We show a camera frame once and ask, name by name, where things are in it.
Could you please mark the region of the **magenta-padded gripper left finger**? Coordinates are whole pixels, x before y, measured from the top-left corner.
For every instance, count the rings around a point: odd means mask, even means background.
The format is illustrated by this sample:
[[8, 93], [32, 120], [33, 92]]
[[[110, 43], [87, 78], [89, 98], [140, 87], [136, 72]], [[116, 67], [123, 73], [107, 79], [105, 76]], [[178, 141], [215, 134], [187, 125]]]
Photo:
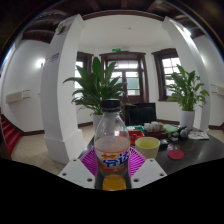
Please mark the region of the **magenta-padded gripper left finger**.
[[80, 158], [72, 159], [58, 176], [78, 186], [93, 189], [95, 187], [97, 173], [97, 157], [95, 155], [95, 149], [92, 148]]

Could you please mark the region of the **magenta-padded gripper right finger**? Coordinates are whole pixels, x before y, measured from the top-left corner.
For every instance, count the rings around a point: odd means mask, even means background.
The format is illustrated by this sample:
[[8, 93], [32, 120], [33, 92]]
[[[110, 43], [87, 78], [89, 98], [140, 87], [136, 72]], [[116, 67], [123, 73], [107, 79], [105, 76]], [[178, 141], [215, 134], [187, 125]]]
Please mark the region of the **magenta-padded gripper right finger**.
[[134, 148], [130, 148], [128, 175], [131, 188], [135, 189], [165, 177], [166, 173], [155, 159], [146, 159]]

